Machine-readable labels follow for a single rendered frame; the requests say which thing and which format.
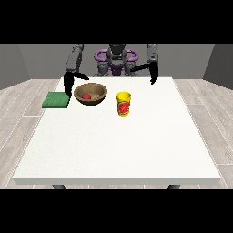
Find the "green square pad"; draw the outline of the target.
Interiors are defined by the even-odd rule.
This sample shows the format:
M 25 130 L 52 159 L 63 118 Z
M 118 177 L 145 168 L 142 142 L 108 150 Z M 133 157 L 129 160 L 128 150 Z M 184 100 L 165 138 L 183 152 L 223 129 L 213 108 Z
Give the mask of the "green square pad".
M 67 108 L 70 96 L 64 92 L 49 92 L 42 108 Z

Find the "brown wooden bowl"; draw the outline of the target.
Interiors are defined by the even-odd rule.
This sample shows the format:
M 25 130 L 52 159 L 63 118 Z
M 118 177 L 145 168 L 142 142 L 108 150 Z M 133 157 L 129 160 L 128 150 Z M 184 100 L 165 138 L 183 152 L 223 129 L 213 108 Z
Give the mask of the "brown wooden bowl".
M 84 99 L 83 94 L 89 94 L 91 99 Z M 107 89 L 105 86 L 98 83 L 87 83 L 78 86 L 74 91 L 75 98 L 83 105 L 95 106 L 100 104 L 107 94 Z

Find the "yellow cup with melon print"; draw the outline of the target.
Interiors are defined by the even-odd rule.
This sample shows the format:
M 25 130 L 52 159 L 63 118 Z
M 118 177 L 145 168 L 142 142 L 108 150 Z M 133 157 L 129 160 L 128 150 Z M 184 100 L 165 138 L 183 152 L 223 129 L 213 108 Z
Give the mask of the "yellow cup with melon print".
M 125 91 L 116 94 L 117 101 L 117 113 L 121 117 L 125 117 L 129 114 L 131 94 Z

